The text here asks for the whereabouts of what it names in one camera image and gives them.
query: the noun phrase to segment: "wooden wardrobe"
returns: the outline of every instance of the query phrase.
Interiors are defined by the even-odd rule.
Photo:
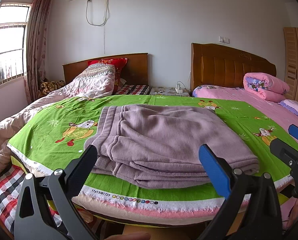
[[[285,27],[287,67],[285,82],[290,91],[285,96],[287,99],[298,101],[298,28]]]

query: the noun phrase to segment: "person's hand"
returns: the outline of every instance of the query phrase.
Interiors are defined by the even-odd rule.
[[[105,240],[150,240],[151,236],[147,232],[135,232],[128,235],[115,235]]]

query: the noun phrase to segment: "pink floral curtain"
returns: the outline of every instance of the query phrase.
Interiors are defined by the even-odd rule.
[[[47,21],[52,0],[33,0],[27,31],[27,73],[24,83],[28,103],[39,99],[45,79],[45,45]]]

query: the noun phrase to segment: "brown carved headboard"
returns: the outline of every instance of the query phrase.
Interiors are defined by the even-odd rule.
[[[123,54],[107,57],[87,59],[75,63],[63,65],[63,72],[66,84],[69,84],[76,76],[88,67],[88,61],[94,59],[123,58],[128,63],[122,69],[120,77],[130,85],[148,85],[148,53]]]
[[[249,72],[276,76],[276,66],[240,49],[219,44],[191,45],[191,91],[202,84],[243,87],[243,76]]]

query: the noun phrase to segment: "red pillow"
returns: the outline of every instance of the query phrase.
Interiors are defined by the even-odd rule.
[[[114,95],[118,91],[118,87],[120,84],[120,74],[123,67],[127,64],[128,59],[125,58],[113,58],[113,59],[96,59],[96,60],[89,60],[88,66],[92,64],[97,63],[103,63],[103,64],[110,64],[114,65],[116,69],[116,75],[115,75],[115,81],[114,81],[114,89],[112,94]]]

